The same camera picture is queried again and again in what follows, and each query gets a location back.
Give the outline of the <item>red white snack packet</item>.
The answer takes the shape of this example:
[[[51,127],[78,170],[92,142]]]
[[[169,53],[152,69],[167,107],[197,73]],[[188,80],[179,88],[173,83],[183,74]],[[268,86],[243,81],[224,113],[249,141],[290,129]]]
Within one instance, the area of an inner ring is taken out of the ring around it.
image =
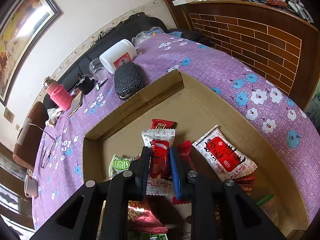
[[[258,167],[254,161],[233,146],[216,125],[193,143],[221,181],[239,179]]]

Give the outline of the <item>pale green white packet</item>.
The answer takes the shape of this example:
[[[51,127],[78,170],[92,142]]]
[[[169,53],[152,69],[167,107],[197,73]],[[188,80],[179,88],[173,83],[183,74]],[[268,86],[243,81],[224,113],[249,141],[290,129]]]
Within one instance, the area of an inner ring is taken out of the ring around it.
[[[128,170],[130,164],[139,158],[140,154],[137,154],[134,157],[120,157],[114,154],[108,167],[109,178],[112,179],[115,175]]]

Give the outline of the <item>small white red packet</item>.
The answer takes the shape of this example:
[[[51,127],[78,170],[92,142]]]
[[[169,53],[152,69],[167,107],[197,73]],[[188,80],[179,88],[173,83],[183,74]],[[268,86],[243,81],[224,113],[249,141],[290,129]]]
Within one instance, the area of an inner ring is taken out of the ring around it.
[[[169,150],[174,144],[175,129],[144,129],[141,136],[151,151],[147,195],[174,196]]]

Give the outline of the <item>small red candy packet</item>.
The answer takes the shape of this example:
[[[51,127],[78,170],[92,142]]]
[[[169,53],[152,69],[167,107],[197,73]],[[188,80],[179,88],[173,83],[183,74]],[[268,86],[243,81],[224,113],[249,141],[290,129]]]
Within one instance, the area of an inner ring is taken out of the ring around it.
[[[175,126],[174,121],[168,121],[163,119],[152,119],[151,128],[152,129],[171,129]]]

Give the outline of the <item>dark red foil snack bag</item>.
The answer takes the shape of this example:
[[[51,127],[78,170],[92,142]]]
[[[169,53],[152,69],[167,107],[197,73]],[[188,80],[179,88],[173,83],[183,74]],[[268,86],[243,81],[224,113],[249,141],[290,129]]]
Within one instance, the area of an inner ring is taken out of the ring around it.
[[[254,173],[235,180],[235,182],[240,186],[240,188],[248,195],[250,195],[252,192],[254,181],[255,181]]]

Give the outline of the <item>clear green-edged cookie packet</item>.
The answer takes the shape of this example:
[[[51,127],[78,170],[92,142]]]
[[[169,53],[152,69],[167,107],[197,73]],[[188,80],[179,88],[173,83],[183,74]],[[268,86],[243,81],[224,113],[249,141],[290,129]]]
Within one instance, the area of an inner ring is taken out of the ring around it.
[[[272,222],[278,226],[279,225],[279,217],[276,208],[275,195],[269,194],[265,196],[263,199],[257,202],[257,206],[259,206],[264,213],[269,217]]]

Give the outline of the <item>green foil snack bag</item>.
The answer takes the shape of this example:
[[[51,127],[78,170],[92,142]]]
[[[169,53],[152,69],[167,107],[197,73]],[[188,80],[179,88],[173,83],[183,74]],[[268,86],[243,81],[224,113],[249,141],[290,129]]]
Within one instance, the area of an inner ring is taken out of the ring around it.
[[[168,240],[165,233],[141,233],[140,240]]]

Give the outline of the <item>brown chair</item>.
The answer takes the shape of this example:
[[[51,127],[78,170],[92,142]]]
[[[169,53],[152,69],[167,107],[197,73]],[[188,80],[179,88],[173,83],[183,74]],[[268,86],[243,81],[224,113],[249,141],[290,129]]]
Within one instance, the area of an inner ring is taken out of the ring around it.
[[[44,104],[35,103],[28,114],[16,140],[13,160],[20,166],[33,171],[37,152],[48,120],[48,113]]]

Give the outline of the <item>white crumpled cloth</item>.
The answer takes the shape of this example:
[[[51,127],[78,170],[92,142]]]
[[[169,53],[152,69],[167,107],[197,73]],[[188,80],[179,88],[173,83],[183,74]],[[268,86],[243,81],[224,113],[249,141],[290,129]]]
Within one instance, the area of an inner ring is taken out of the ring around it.
[[[63,110],[58,107],[58,108],[50,108],[47,110],[48,113],[48,120],[46,121],[46,126],[55,128],[56,122],[61,116]]]

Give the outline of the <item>small notebook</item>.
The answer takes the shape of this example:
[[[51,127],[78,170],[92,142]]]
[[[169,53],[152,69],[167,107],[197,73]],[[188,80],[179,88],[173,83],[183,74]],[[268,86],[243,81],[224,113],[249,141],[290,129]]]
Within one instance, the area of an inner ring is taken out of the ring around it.
[[[83,92],[79,92],[79,94],[73,99],[71,107],[70,107],[70,113],[69,117],[71,117],[82,105],[84,94]]]

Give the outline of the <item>small black lighter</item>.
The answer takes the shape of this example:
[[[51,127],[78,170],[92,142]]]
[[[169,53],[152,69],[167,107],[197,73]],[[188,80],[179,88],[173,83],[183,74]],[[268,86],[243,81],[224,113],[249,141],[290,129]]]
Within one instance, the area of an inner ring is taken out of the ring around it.
[[[96,88],[96,90],[99,91],[99,90],[101,89],[101,87],[106,83],[107,80],[108,80],[108,78],[102,79],[102,80],[100,80],[100,81],[97,81],[97,82],[95,83],[95,88]]]

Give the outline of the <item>black textured glasses case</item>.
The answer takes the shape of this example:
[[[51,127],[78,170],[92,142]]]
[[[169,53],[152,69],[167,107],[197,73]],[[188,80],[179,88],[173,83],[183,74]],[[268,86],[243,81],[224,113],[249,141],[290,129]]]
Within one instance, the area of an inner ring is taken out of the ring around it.
[[[125,63],[114,72],[114,87],[120,100],[126,101],[144,87],[138,67],[133,62]]]

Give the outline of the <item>wooden brick-pattern counter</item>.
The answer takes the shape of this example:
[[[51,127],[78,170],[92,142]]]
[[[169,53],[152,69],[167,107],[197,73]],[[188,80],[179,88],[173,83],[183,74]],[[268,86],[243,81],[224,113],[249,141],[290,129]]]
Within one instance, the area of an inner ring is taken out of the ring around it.
[[[319,30],[266,5],[240,1],[193,2],[189,25],[223,51],[276,85],[306,109],[319,81]]]

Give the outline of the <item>black leather sofa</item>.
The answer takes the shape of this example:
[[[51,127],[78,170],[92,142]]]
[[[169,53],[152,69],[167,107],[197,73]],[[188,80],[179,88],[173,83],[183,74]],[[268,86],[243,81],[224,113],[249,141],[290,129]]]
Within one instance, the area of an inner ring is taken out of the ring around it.
[[[166,34],[172,34],[175,31],[181,32],[181,37],[188,40],[209,46],[207,37],[198,31],[168,29],[162,20],[156,17],[150,17],[143,12],[131,15],[127,20],[121,21],[117,26],[112,27],[102,38],[99,38],[69,67],[67,72],[59,79],[55,79],[58,84],[64,85],[64,88],[71,92],[79,82],[79,77],[89,74],[89,63],[98,58],[104,51],[113,46],[122,39],[132,40],[141,31],[148,31],[152,27],[160,27]]]

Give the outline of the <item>white flat box on counter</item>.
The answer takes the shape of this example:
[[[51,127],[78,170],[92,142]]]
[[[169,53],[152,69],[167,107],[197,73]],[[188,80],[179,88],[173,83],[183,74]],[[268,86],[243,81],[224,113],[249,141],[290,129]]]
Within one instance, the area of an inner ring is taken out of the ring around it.
[[[173,0],[172,3],[174,6],[179,6],[179,5],[188,4],[188,3],[197,2],[197,1],[200,1],[200,0]]]

